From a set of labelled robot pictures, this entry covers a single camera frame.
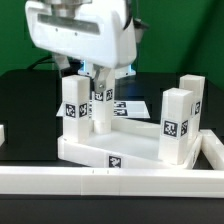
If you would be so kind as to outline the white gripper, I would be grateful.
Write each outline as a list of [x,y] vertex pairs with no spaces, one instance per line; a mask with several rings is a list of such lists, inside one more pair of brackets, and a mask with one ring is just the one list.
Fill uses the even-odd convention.
[[68,57],[96,64],[94,91],[104,92],[108,68],[125,67],[137,55],[130,1],[89,0],[79,5],[70,1],[68,5],[70,10],[60,16],[51,1],[28,0],[25,13],[31,39],[35,46],[54,53],[60,78],[70,70]]

